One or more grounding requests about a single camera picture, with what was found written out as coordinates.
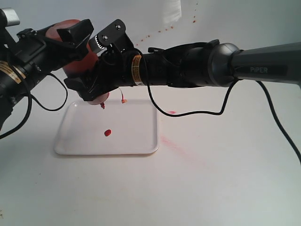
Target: red juice splatter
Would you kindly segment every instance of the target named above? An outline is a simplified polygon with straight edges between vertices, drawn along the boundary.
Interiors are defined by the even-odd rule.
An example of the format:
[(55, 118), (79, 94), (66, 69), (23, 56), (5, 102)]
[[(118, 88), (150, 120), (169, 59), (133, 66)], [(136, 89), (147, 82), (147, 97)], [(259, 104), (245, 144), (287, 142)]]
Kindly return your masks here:
[(104, 135), (107, 137), (107, 136), (111, 135), (111, 133), (112, 133), (112, 130), (108, 129), (104, 132)]

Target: white table surface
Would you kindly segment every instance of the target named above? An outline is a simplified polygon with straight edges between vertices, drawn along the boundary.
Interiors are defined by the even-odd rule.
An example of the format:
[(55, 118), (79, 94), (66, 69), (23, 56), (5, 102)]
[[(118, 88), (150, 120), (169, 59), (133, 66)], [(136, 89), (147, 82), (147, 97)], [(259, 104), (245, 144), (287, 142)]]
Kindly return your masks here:
[[(133, 16), (127, 1), (122, 5), (117, 0), (66, 1), (62, 6), (58, 2), (6, 0), (1, 7), (17, 10), (22, 25), (10, 29), (14, 33), (76, 17), (91, 18), (98, 31), (117, 17), (130, 21)], [(139, 47), (145, 52), (147, 46), (168, 48), (220, 38), (248, 49), (301, 39), (300, 1), (200, 0), (199, 5), (196, 23), (188, 16), (194, 14), (195, 1), (182, 1), (183, 18), (174, 29), (151, 33), (152, 38)], [(64, 79), (61, 71), (56, 75)], [(266, 85), (283, 126), (301, 148), (300, 88)], [(226, 92), (223, 88), (152, 90), (163, 109), (178, 113), (218, 111)], [(123, 91), (128, 99), (148, 98), (143, 87)], [(33, 94), (55, 107), (64, 90), (46, 78)], [(79, 98), (73, 91), (69, 94), (68, 104)], [(120, 98), (119, 92), (110, 98)], [(2, 132), (18, 124), (26, 105), (22, 100), (14, 108)], [(0, 141), (0, 226), (301, 225), (301, 167), (253, 81), (234, 87), (222, 116), (162, 115), (161, 145), (149, 156), (55, 154), (54, 138), (65, 110), (45, 112), (33, 104), (25, 126)]]

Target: wire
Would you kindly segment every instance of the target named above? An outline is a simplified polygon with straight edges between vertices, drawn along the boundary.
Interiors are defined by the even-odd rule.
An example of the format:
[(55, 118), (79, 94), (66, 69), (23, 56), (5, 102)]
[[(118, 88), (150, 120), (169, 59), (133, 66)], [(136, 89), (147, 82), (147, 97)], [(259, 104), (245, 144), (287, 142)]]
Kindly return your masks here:
[[(49, 109), (49, 108), (46, 108), (44, 105), (42, 105), (41, 103), (40, 103), (40, 101), (38, 101), (38, 99), (34, 96), (34, 95), (32, 95), (31, 94), (31, 97), (32, 97), (32, 99), (41, 107), (41, 108), (43, 108), (44, 110), (46, 110), (46, 111), (49, 111), (49, 112), (56, 112), (56, 111), (59, 111), (59, 110), (61, 110), (64, 106), (65, 106), (65, 104), (66, 104), (66, 102), (67, 102), (67, 99), (68, 99), (68, 90), (67, 90), (67, 88), (66, 88), (66, 86), (54, 75), (54, 74), (52, 74), (52, 73), (46, 73), (45, 75), (49, 75), (49, 76), (51, 76), (51, 77), (53, 77), (53, 78), (55, 78), (62, 86), (63, 86), (63, 88), (65, 89), (65, 91), (66, 91), (66, 98), (65, 98), (65, 100), (64, 100), (64, 102), (62, 103), (62, 105), (61, 106), (59, 106), (58, 108), (55, 108), (55, 109)], [(23, 93), (21, 96), (24, 96), (24, 97), (27, 97), (27, 93)]]
[(18, 70), (11, 65), (10, 63), (10, 53), (8, 52), (7, 53), (7, 62), (8, 62), (8, 65), (9, 67), (11, 68), (11, 70), (18, 76), (18, 78), (22, 81), (24, 87), (25, 87), (25, 91), (28, 95), (28, 105), (27, 105), (27, 110), (26, 110), (26, 113), (25, 113), (25, 116), (24, 118), (22, 119), (22, 121), (16, 126), (14, 127), (13, 129), (9, 130), (8, 132), (6, 133), (3, 133), (0, 135), (0, 139), (3, 139), (11, 134), (13, 134), (14, 132), (18, 131), (28, 120), (29, 116), (30, 116), (30, 113), (32, 111), (32, 97), (31, 97), (31, 94), (30, 94), (30, 89), (28, 87), (28, 84), (27, 82), (25, 81), (25, 79), (22, 77), (22, 75), (18, 72)]
[(277, 114), (276, 114), (276, 111), (275, 111), (275, 108), (274, 108), (274, 105), (273, 105), (273, 102), (272, 102), (272, 98), (269, 94), (269, 91), (268, 89), (265, 87), (265, 85), (261, 82), (261, 81), (256, 81), (260, 86), (261, 88), (263, 89), (264, 93), (265, 93), (265, 96), (267, 97), (267, 100), (268, 100), (268, 103), (269, 103), (269, 107), (271, 109), (271, 112), (272, 112), (272, 115), (274, 117), (274, 120), (277, 124), (277, 126), (279, 127), (280, 131), (282, 132), (283, 136), (285, 136), (285, 138), (287, 139), (288, 143), (291, 145), (291, 147), (293, 148), (293, 150), (295, 151), (299, 161), (300, 161), (300, 164), (301, 164), (301, 153), (300, 151), (298, 150), (297, 146), (295, 145), (295, 143), (293, 142), (293, 140), (290, 138), (290, 136), (288, 135), (288, 133), (286, 132), (286, 130), (283, 128), (279, 118), (277, 117)]
[[(230, 95), (230, 92), (232, 90), (232, 88), (234, 87), (234, 85), (238, 82), (238, 80), (235, 80), (234, 82), (232, 82), (232, 84), (229, 86), (228, 90), (227, 90), (227, 93), (225, 95), (225, 98), (224, 98), (224, 102), (222, 104), (222, 108), (219, 112), (209, 112), (209, 111), (193, 111), (193, 112), (187, 112), (187, 113), (182, 113), (182, 114), (168, 114), (166, 113), (165, 111), (163, 111), (157, 104), (156, 102), (154, 101), (154, 98), (152, 96), (152, 93), (151, 93), (151, 89), (150, 89), (150, 82), (149, 82), (149, 75), (148, 75), (148, 71), (147, 71), (147, 64), (146, 64), (146, 61), (143, 57), (143, 53), (138, 50), (138, 49), (135, 49), (140, 55), (141, 55), (141, 59), (143, 60), (144, 62), (144, 66), (145, 66), (145, 71), (146, 71), (146, 85), (147, 85), (147, 90), (148, 90), (148, 93), (149, 93), (149, 96), (150, 96), (150, 100), (151, 102), (154, 104), (154, 106), (158, 109), (158, 111), (160, 111), (162, 114), (166, 115), (166, 116), (169, 116), (169, 117), (182, 117), (182, 116), (187, 116), (187, 115), (191, 115), (191, 114), (211, 114), (211, 115), (221, 115), (223, 114), (224, 110), (225, 110), (225, 107), (226, 107), (226, 104), (227, 104), (227, 101), (228, 101), (228, 98), (229, 98), (229, 95)], [(277, 117), (277, 114), (276, 114), (276, 111), (274, 109), (274, 105), (273, 105), (273, 102), (272, 102), (272, 99), (270, 97), (270, 94), (267, 90), (267, 88), (264, 86), (264, 84), (261, 82), (261, 81), (256, 81), (260, 86), (261, 88), (263, 89), (265, 95), (266, 95), (266, 98), (268, 100), (268, 103), (269, 103), (269, 107), (270, 107), (270, 110), (272, 112), (272, 115), (273, 115), (273, 118), (277, 124), (277, 126), (279, 127), (280, 131), (282, 132), (282, 134), (285, 136), (286, 140), (288, 141), (288, 143), (291, 145), (291, 147), (293, 148), (293, 150), (295, 151), (298, 159), (299, 159), (299, 162), (301, 164), (301, 153), (300, 151), (298, 150), (297, 146), (295, 145), (295, 143), (293, 142), (293, 140), (290, 138), (290, 136), (288, 135), (288, 133), (286, 132), (286, 130), (283, 128), (279, 118)]]

